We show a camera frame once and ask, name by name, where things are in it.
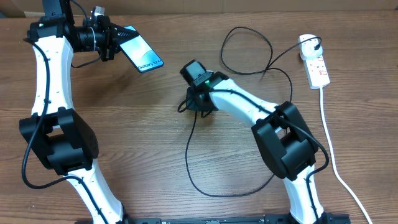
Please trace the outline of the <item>blue-screen Samsung smartphone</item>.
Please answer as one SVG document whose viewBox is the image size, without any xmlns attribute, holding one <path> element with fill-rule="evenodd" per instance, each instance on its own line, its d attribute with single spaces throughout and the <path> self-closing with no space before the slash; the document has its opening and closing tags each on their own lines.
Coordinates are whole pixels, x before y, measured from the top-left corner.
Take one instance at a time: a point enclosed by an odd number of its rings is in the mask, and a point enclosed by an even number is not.
<svg viewBox="0 0 398 224">
<path fill-rule="evenodd" d="M 124 28 L 136 30 L 133 26 Z M 120 48 L 139 73 L 146 73 L 164 65 L 163 60 L 140 34 L 138 37 L 121 44 Z"/>
</svg>

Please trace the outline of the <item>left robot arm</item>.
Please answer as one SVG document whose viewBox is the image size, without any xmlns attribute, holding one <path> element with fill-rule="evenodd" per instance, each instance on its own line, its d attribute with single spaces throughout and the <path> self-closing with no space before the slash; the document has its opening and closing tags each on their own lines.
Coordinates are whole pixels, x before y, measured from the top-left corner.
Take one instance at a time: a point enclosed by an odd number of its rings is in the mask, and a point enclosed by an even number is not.
<svg viewBox="0 0 398 224">
<path fill-rule="evenodd" d="M 100 171 L 95 133 L 74 109 L 71 70 L 76 53 L 97 52 L 100 60 L 112 60 L 138 33 L 113 24 L 101 7 L 76 26 L 72 4 L 44 0 L 44 16 L 30 25 L 26 42 L 37 63 L 36 94 L 31 115 L 20 120 L 19 130 L 26 152 L 54 170 L 59 182 L 75 188 L 93 223 L 131 223 Z"/>
</svg>

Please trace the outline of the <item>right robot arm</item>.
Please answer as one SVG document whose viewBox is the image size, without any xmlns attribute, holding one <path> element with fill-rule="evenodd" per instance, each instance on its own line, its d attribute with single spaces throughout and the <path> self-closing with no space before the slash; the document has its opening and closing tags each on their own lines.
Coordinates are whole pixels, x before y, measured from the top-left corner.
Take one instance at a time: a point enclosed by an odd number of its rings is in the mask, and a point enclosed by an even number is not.
<svg viewBox="0 0 398 224">
<path fill-rule="evenodd" d="M 199 61 L 188 62 L 180 74 L 188 83 L 179 112 L 195 110 L 203 117 L 226 111 L 250 125 L 262 160 L 284 181 L 290 200 L 292 223 L 321 223 L 325 211 L 318 200 L 313 176 L 315 154 L 324 147 L 313 137 L 297 107 L 289 101 L 278 105 L 239 87 L 221 72 L 207 70 Z"/>
</svg>

